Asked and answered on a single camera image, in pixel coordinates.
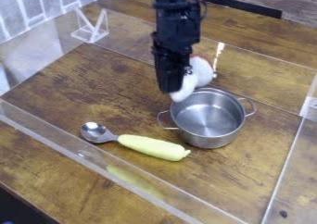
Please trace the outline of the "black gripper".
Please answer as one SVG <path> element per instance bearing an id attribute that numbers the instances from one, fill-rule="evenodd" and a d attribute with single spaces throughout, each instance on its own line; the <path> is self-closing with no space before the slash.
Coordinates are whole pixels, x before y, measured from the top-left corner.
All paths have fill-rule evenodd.
<path id="1" fill-rule="evenodd" d="M 200 0 L 154 0 L 157 30 L 153 55 L 158 87 L 164 93 L 181 90 L 184 77 L 192 73 L 192 46 L 200 42 Z"/>

